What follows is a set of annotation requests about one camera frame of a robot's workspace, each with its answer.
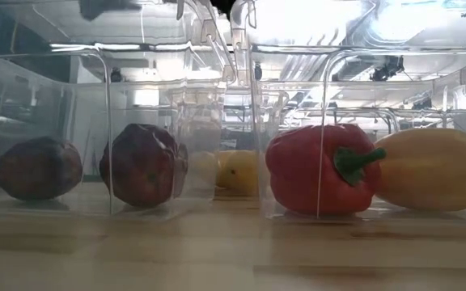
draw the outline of dark red apple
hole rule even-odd
[[[100,176],[107,187],[109,148],[100,160]],[[184,145],[165,129],[152,124],[129,124],[112,144],[114,196],[139,208],[152,208],[179,196],[188,171]]]
[[[11,147],[0,157],[0,187],[20,200],[48,200],[82,180],[77,149],[69,142],[39,137]]]

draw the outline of red bell pepper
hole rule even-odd
[[[376,161],[385,156],[357,125],[309,125],[277,135],[265,162],[280,205],[304,215],[343,215],[370,207],[380,181]]]

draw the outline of table surface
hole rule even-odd
[[[219,195],[165,222],[0,216],[0,290],[463,290],[466,224],[261,218]]]

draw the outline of wooden countertop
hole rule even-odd
[[[0,290],[462,290],[466,225],[319,225],[219,196],[162,223],[0,217]]]

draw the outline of pepper stem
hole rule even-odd
[[[383,158],[386,158],[386,150],[382,148],[360,155],[351,149],[341,147],[334,155],[334,166],[344,181],[355,186],[364,178],[363,167]]]

